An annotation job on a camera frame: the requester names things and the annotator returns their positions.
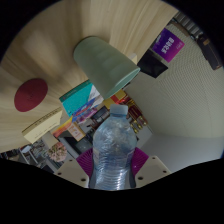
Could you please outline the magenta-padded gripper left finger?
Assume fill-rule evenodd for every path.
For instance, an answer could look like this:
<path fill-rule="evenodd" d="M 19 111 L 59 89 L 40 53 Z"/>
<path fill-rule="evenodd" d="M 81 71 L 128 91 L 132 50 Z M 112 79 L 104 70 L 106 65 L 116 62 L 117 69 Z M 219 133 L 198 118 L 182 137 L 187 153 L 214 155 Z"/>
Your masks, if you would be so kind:
<path fill-rule="evenodd" d="M 55 175 L 78 186 L 88 188 L 93 173 L 93 149 L 90 148 L 76 159 L 66 161 Z"/>

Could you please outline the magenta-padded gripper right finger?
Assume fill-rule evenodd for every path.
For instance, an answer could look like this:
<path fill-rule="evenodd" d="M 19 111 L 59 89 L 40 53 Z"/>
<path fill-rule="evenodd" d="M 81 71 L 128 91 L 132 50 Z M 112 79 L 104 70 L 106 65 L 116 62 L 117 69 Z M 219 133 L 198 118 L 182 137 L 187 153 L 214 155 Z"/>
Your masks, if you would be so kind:
<path fill-rule="evenodd" d="M 148 156 L 139 148 L 135 149 L 131 161 L 131 188 L 144 187 L 170 174 L 171 171 L 157 156 Z"/>

